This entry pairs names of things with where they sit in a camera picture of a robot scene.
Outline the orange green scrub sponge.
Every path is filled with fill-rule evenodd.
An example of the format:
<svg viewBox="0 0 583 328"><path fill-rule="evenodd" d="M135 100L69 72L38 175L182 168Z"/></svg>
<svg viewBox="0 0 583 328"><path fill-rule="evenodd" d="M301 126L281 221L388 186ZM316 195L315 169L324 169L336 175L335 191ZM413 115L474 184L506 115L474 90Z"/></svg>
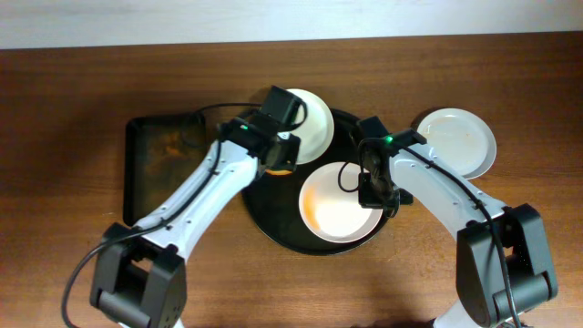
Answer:
<svg viewBox="0 0 583 328"><path fill-rule="evenodd" d="M280 170L266 169L265 173L272 175L272 176L286 176L286 175L292 174L293 171L287 170L287 169L280 169Z"/></svg>

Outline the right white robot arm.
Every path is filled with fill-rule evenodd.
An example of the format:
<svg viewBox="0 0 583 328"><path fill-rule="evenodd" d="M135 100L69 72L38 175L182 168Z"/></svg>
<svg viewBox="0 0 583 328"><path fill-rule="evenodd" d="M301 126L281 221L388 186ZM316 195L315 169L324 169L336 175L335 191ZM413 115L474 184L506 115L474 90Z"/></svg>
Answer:
<svg viewBox="0 0 583 328"><path fill-rule="evenodd" d="M544 223L532 206L487 195L412 129L390 133L371 117L357 122L353 139L362 207L393 217L418 200L455 238L458 299L434 327L518 327L521 313L557 296Z"/></svg>

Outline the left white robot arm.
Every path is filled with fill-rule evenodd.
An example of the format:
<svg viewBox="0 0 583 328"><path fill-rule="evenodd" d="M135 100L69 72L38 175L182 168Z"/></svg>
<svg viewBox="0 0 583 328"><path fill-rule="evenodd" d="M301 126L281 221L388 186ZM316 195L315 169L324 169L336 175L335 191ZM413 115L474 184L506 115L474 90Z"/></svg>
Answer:
<svg viewBox="0 0 583 328"><path fill-rule="evenodd" d="M292 131L307 118L304 100L272 87L254 114L221 124L206 158L167 200L131 228L115 223L104 233L90 304L125 327L180 327L195 245L265 170L295 169L301 141Z"/></svg>

